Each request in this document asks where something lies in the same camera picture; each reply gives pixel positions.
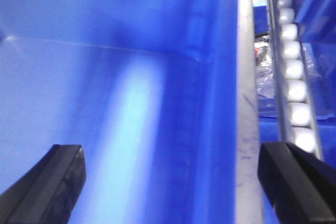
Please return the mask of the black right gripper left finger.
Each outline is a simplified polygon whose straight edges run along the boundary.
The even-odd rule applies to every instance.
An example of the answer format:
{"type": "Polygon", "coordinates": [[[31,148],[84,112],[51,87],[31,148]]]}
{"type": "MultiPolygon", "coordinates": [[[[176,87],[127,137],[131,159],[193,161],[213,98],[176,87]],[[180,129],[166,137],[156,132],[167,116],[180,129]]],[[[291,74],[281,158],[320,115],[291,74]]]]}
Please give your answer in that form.
{"type": "Polygon", "coordinates": [[[85,181],[83,147],[55,144],[1,194],[1,223],[68,223],[85,181]]]}

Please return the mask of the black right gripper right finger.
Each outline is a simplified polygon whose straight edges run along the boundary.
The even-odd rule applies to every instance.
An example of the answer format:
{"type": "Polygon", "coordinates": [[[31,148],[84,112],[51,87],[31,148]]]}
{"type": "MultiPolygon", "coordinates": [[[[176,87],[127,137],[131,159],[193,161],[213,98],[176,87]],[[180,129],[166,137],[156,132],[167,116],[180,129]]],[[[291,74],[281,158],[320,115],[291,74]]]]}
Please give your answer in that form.
{"type": "Polygon", "coordinates": [[[313,154],[262,143],[257,175],[280,223],[335,223],[335,168],[313,154]]]}

